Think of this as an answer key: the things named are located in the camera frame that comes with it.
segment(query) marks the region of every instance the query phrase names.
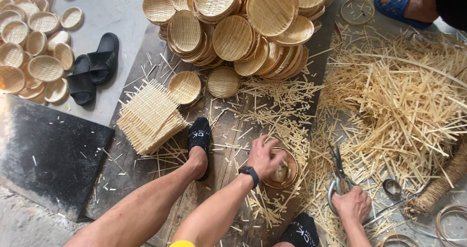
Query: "leg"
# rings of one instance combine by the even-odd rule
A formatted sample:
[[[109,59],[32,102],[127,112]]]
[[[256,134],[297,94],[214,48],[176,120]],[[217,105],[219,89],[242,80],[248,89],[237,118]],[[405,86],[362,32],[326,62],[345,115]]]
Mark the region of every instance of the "leg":
[[[141,246],[159,231],[172,205],[188,184],[203,176],[206,168],[205,150],[193,147],[183,166],[130,193],[81,229],[66,246]]]

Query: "black slide sandal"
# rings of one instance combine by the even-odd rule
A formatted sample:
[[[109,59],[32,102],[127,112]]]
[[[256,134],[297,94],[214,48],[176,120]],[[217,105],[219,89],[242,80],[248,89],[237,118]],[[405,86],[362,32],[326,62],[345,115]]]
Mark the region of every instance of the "black slide sandal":
[[[83,106],[96,97],[96,88],[92,84],[89,72],[89,57],[85,54],[75,60],[73,74],[66,77],[70,96],[76,104]]]
[[[94,84],[110,79],[117,70],[119,41],[115,34],[105,33],[96,52],[88,53],[90,76]]]

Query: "black mat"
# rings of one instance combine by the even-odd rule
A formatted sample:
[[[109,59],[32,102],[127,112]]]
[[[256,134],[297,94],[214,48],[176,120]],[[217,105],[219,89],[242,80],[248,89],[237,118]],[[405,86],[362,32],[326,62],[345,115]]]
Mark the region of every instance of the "black mat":
[[[76,221],[114,130],[9,94],[0,122],[0,184]]]

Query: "hand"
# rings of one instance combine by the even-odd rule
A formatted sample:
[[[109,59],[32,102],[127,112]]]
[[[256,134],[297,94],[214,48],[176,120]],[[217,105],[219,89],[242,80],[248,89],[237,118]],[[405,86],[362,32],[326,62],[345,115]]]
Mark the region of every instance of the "hand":
[[[334,192],[331,202],[342,222],[358,221],[361,224],[368,219],[371,211],[371,198],[360,186],[354,186],[352,190],[342,196]]]
[[[277,145],[279,141],[270,140],[263,145],[267,138],[267,135],[263,135],[253,141],[253,146],[247,163],[248,166],[254,168],[254,171],[258,174],[260,180],[268,177],[271,173],[276,171],[279,163],[287,157],[287,153],[285,151],[280,151],[273,159],[271,159],[271,148]]]

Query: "blue slipper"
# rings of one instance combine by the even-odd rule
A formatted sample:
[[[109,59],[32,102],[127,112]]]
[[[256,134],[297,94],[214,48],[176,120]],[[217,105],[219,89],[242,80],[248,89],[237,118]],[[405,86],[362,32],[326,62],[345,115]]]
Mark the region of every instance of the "blue slipper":
[[[380,0],[374,0],[376,10],[382,15],[406,23],[416,29],[425,29],[431,26],[431,23],[420,22],[414,19],[404,17],[405,8],[410,0],[389,0],[386,5],[382,5]]]

